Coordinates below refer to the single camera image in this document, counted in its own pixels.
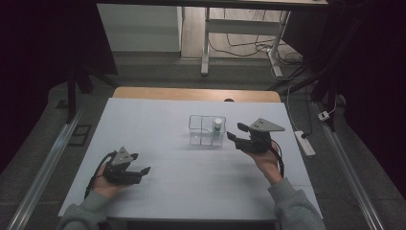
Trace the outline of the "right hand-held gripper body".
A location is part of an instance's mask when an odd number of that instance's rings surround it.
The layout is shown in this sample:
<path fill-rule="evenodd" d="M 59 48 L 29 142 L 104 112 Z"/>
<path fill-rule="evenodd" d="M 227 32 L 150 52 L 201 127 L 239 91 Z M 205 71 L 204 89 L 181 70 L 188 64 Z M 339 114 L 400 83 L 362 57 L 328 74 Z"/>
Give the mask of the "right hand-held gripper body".
<path fill-rule="evenodd" d="M 249 139 L 237 138 L 234 143 L 237 150 L 250 153 L 267 152 L 272 147 L 271 131 L 285 131 L 285 128 L 270 121 L 258 118 L 249 127 Z"/>

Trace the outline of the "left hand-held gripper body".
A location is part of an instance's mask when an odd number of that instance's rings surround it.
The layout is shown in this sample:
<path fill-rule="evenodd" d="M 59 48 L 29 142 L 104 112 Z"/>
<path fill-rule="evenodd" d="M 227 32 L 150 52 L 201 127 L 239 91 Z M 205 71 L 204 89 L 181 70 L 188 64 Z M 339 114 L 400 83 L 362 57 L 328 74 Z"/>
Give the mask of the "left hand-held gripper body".
<path fill-rule="evenodd" d="M 139 184 L 142 179 L 141 173 L 127 171 L 132 161 L 134 160 L 124 147 L 113 151 L 112 158 L 105 165 L 103 176 L 108 182 L 116 185 Z"/>

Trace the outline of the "clear plastic organizer box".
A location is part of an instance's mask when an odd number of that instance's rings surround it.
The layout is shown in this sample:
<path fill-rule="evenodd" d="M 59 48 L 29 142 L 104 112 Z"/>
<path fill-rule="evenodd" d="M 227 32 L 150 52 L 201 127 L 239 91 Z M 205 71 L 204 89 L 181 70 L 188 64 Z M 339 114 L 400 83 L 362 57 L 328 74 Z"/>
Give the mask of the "clear plastic organizer box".
<path fill-rule="evenodd" d="M 213 137 L 215 118 L 222 120 L 220 136 Z M 226 133 L 226 118 L 222 116 L 191 115 L 189 118 L 190 144 L 200 146 L 221 146 Z"/>

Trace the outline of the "person's left hand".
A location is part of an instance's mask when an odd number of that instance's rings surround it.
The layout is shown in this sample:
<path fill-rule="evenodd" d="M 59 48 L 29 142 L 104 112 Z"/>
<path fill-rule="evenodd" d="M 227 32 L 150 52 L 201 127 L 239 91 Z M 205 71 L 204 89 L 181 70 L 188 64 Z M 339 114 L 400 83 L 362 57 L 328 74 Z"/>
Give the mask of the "person's left hand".
<path fill-rule="evenodd" d="M 92 190 L 108 199 L 114 197 L 121 189 L 126 188 L 126 185 L 116 185 L 107 181 L 103 176 L 105 165 L 102 165 L 96 174 L 95 181 L 92 185 Z"/>

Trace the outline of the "person's right hand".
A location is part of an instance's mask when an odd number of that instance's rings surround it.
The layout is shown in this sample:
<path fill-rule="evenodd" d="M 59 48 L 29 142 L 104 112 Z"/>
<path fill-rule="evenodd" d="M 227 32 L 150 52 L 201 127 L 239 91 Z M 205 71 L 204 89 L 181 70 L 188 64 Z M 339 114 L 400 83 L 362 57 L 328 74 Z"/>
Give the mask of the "person's right hand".
<path fill-rule="evenodd" d="M 275 185 L 282 181 L 282 175 L 278 169 L 278 159 L 273 151 L 278 151 L 279 148 L 275 142 L 272 143 L 272 149 L 264 153 L 250 153 L 247 155 L 253 158 L 259 170 L 271 185 Z"/>

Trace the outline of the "white power strip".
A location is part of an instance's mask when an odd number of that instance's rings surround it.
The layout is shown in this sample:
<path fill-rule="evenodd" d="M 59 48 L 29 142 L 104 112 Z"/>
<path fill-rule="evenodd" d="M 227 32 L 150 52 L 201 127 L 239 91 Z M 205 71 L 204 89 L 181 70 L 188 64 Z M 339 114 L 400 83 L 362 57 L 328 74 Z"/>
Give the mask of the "white power strip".
<path fill-rule="evenodd" d="M 314 156 L 316 154 L 315 150 L 307 140 L 305 134 L 301 131 L 295 131 L 294 132 L 296 140 L 301 147 L 302 151 L 304 152 L 305 156 Z"/>

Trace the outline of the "white table sheet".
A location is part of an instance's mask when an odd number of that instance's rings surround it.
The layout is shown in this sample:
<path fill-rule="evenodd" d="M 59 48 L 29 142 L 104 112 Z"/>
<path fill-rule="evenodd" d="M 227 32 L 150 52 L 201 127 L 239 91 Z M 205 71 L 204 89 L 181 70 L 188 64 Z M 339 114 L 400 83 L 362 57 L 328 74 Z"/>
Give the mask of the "white table sheet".
<path fill-rule="evenodd" d="M 193 145 L 192 115 L 223 116 L 228 131 L 244 132 L 258 118 L 281 126 L 272 138 L 282 149 L 285 176 L 311 203 L 317 201 L 283 103 L 226 103 L 170 100 L 108 100 L 78 173 L 63 204 L 79 204 L 105 155 L 119 148 L 138 153 L 130 166 L 148 175 L 121 190 L 107 206 L 113 219 L 272 220 L 268 181 L 233 142 Z"/>

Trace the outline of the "wooden table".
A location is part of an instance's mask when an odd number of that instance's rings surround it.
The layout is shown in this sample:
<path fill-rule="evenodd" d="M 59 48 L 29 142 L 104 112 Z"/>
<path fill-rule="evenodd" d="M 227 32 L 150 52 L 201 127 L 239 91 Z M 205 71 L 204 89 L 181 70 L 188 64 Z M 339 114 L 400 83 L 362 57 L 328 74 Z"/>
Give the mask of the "wooden table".
<path fill-rule="evenodd" d="M 279 103 L 280 95 L 274 91 L 225 90 L 225 89 L 191 89 L 162 87 L 118 87 L 113 98 L 184 100 L 237 103 Z"/>

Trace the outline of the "black stand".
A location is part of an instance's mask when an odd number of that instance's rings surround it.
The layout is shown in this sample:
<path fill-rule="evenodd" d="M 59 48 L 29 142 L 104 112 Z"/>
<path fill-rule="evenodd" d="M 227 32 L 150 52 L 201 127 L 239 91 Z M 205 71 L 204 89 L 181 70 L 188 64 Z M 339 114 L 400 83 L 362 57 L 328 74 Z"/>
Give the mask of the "black stand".
<path fill-rule="evenodd" d="M 103 81 L 114 89 L 120 87 L 120 85 L 107 77 L 95 68 L 88 65 L 74 65 L 68 74 L 68 118 L 66 123 L 71 124 L 77 114 L 77 93 L 76 88 L 84 94 L 91 94 L 94 86 L 90 80 L 90 77 L 94 76 L 97 79 Z"/>
<path fill-rule="evenodd" d="M 280 90 L 280 93 L 287 95 L 315 82 L 316 85 L 310 94 L 310 99 L 313 102 L 320 102 L 324 96 L 327 96 L 327 109 L 330 112 L 327 125 L 331 131 L 335 131 L 334 105 L 338 92 L 337 81 L 339 78 L 337 71 L 340 62 L 345 59 L 344 53 L 349 48 L 352 38 L 361 23 L 362 20 L 357 16 L 352 19 L 339 19 L 337 22 L 329 20 L 325 25 L 316 54 L 306 60 L 286 80 L 281 80 L 274 86 L 269 87 L 268 90 L 278 89 L 283 85 L 287 85 L 310 68 L 312 75 L 308 79 L 295 83 L 290 88 Z"/>

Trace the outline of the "white cabinet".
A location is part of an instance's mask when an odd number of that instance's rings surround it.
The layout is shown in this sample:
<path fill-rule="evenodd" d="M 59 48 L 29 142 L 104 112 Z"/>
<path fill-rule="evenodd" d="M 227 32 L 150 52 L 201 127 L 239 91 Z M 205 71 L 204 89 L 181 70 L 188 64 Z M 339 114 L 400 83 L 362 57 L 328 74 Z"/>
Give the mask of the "white cabinet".
<path fill-rule="evenodd" d="M 98 4 L 97 7 L 113 51 L 181 51 L 180 7 L 119 4 Z"/>

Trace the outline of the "black floor frame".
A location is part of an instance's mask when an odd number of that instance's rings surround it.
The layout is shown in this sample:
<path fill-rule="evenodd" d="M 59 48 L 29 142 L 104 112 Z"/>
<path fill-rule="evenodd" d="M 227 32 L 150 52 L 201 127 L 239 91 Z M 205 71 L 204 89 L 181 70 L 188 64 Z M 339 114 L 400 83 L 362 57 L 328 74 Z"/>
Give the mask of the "black floor frame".
<path fill-rule="evenodd" d="M 69 141 L 70 147 L 83 147 L 90 135 L 91 125 L 77 125 Z"/>

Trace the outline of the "metal floor rail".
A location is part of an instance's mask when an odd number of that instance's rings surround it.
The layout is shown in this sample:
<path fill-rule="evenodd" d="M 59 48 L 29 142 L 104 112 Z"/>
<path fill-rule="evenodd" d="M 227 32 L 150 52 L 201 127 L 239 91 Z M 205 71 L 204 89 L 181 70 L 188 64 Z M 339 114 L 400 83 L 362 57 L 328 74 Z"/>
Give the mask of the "metal floor rail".
<path fill-rule="evenodd" d="M 371 230 L 385 230 L 382 219 L 378 215 L 370 196 L 362 185 L 337 134 L 330 128 L 326 121 L 321 121 L 321 126 L 369 228 Z"/>
<path fill-rule="evenodd" d="M 6 230 L 25 229 L 32 213 L 34 212 L 35 206 L 42 196 L 56 165 L 68 144 L 68 140 L 71 138 L 79 119 L 82 116 L 82 113 L 83 108 L 81 107 L 70 118 L 69 122 L 63 126 Z"/>

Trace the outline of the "white desk frame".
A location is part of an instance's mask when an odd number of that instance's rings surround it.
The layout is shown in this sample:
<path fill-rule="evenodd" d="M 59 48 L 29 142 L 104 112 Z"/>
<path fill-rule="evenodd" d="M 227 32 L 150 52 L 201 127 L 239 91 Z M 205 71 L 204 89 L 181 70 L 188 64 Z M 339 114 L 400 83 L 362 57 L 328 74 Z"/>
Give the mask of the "white desk frame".
<path fill-rule="evenodd" d="M 266 49 L 273 74 L 282 78 L 282 70 L 277 59 L 277 52 L 282 40 L 282 35 L 287 24 L 289 11 L 281 11 L 278 22 L 248 21 L 234 19 L 211 19 L 211 9 L 205 9 L 204 43 L 201 62 L 201 75 L 207 76 L 209 71 L 209 35 L 210 34 L 235 34 L 235 35 L 271 35 L 273 44 Z"/>

